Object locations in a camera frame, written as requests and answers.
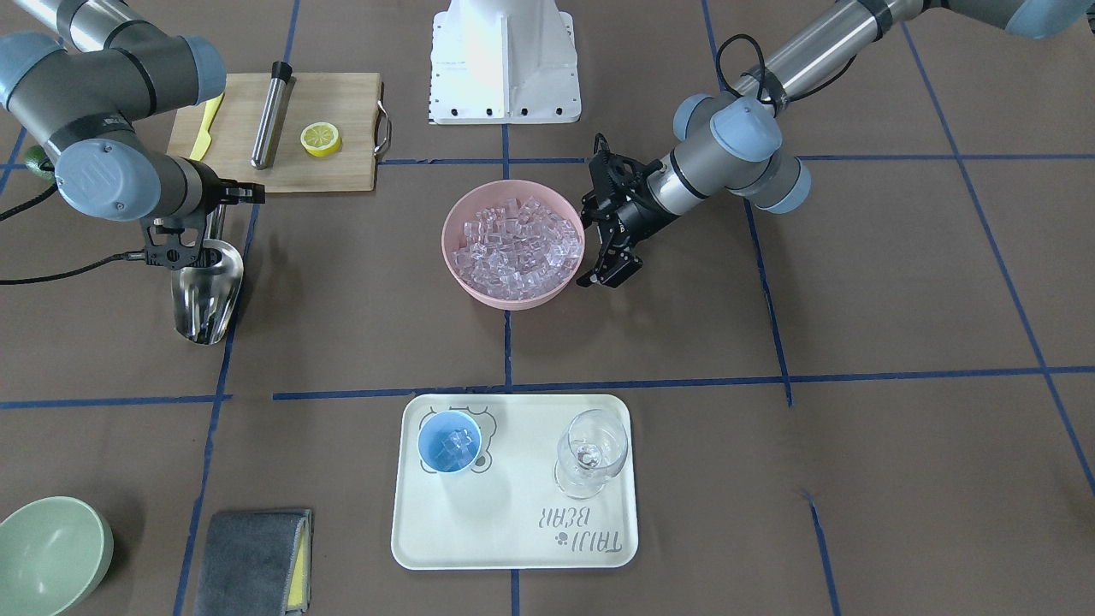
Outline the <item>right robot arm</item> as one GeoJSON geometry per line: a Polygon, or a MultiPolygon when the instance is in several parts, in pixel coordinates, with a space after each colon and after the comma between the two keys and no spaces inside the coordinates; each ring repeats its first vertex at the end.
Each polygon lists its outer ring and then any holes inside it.
{"type": "Polygon", "coordinates": [[[136,121],[224,93],[222,55],[171,35],[124,1],[21,1],[44,25],[3,36],[3,109],[44,148],[60,196],[78,213],[139,222],[145,261],[211,268],[227,205],[262,204],[263,186],[220,178],[206,163],[142,144],[136,121]]]}

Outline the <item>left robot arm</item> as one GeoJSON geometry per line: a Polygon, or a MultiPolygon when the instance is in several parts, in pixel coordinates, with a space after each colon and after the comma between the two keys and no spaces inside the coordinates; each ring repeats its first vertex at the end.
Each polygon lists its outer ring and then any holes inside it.
{"type": "Polygon", "coordinates": [[[784,152],[779,114],[832,85],[854,58],[901,22],[949,10],[1028,39],[1071,27],[1086,1],[837,1],[770,57],[717,93],[685,98],[673,117],[677,143],[652,163],[623,156],[595,136],[588,161],[591,190],[583,195],[583,226],[596,226],[600,246],[577,284],[618,287],[636,274],[637,243],[650,239],[718,191],[766,213],[804,204],[811,174],[784,152]]]}

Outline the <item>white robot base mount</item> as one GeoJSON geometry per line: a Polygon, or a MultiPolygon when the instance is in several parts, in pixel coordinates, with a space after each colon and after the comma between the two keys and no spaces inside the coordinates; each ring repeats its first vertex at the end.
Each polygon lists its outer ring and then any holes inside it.
{"type": "Polygon", "coordinates": [[[575,24],[554,1],[451,1],[435,13],[431,34],[429,123],[583,117],[575,24]]]}

